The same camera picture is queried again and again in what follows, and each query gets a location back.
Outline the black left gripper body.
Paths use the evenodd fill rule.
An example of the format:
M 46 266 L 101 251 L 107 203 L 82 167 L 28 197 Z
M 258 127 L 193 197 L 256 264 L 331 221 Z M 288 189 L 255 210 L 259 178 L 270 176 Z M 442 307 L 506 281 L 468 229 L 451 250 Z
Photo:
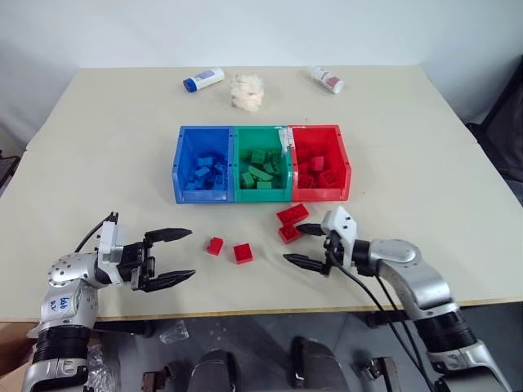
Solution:
M 129 283 L 133 291 L 152 292 L 154 287 L 155 258 L 150 255 L 152 242 L 144 238 L 141 242 L 125 245 L 117 265 L 119 276 Z

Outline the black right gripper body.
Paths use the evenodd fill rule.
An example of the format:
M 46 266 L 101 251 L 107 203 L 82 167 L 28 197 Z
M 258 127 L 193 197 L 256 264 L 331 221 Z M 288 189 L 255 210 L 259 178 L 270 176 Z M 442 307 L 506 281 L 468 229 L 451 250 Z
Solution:
M 331 231 L 324 241 L 325 263 L 322 267 L 322 275 L 329 276 L 331 269 L 342 269 L 345 256 L 345 249 L 342 245 L 342 238 L 336 231 Z

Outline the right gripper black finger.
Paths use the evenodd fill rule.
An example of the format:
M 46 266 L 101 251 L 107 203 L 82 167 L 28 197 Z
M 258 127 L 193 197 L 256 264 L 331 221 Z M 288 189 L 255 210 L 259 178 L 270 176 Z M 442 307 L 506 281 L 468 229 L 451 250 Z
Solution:
M 305 223 L 297 226 L 297 230 L 306 235 L 311 236 L 327 236 L 328 233 L 324 231 L 321 224 Z
M 329 265 L 322 261 L 297 253 L 283 254 L 283 258 L 301 269 L 316 272 L 322 276 L 329 276 Z

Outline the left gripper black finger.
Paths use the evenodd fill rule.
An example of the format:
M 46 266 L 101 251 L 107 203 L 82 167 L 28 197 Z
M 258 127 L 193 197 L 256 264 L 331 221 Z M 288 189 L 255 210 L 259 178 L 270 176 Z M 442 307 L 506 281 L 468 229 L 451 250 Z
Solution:
M 155 292 L 176 286 L 195 274 L 195 270 L 172 271 L 158 275 L 156 278 L 146 279 L 142 284 L 143 292 Z
M 157 229 L 146 232 L 144 235 L 144 243 L 147 244 L 147 247 L 152 247 L 154 243 L 158 242 L 171 242 L 182 239 L 188 235 L 191 235 L 192 231 L 190 229 L 183 228 L 164 228 Z

